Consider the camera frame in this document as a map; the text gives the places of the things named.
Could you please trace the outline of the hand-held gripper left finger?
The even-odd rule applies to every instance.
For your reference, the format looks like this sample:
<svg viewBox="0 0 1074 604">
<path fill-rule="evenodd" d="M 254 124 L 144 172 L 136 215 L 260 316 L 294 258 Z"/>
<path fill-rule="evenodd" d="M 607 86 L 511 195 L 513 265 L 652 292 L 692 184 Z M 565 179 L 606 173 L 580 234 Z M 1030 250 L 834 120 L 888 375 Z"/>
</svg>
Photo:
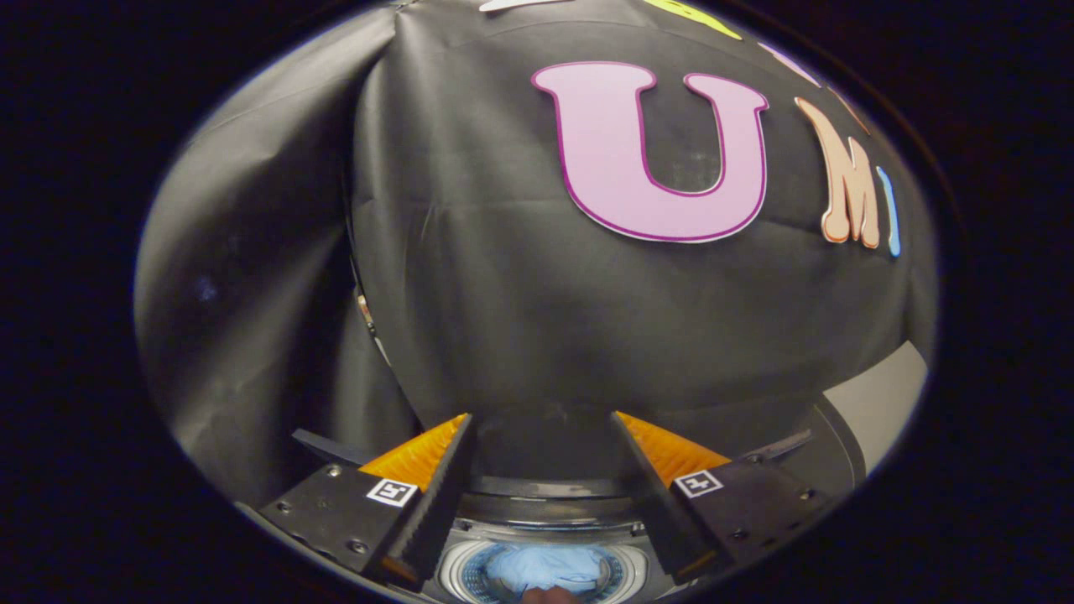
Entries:
<svg viewBox="0 0 1074 604">
<path fill-rule="evenodd" d="M 349 580 L 419 590 L 440 563 L 471 475 L 471 414 L 369 459 L 305 430 L 293 436 L 323 464 L 258 519 Z"/>
</svg>

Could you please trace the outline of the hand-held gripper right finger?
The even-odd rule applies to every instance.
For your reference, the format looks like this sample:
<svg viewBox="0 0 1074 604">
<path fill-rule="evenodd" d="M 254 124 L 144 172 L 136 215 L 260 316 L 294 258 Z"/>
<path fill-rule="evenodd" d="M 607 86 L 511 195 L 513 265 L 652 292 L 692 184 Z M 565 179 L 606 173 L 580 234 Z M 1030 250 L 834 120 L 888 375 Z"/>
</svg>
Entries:
<svg viewBox="0 0 1074 604">
<path fill-rule="evenodd" d="M 755 565 L 832 505 L 825 491 L 774 461 L 808 442 L 809 432 L 730 458 L 620 409 L 610 422 L 630 464 L 625 481 L 634 507 L 661 569 L 678 585 Z"/>
</svg>

